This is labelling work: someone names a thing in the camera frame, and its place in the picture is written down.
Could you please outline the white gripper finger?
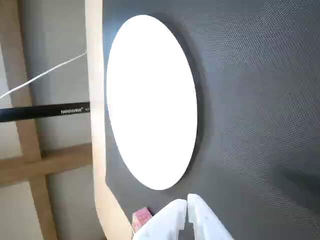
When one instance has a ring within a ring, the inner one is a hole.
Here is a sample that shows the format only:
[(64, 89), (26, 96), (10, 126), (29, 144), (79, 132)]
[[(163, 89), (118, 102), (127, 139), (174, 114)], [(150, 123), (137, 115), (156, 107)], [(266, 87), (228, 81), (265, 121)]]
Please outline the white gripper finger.
[(187, 201), (175, 199), (157, 212), (133, 236), (134, 240), (178, 240), (184, 230)]
[(187, 195), (188, 221), (195, 240), (234, 240), (213, 210), (197, 194)]

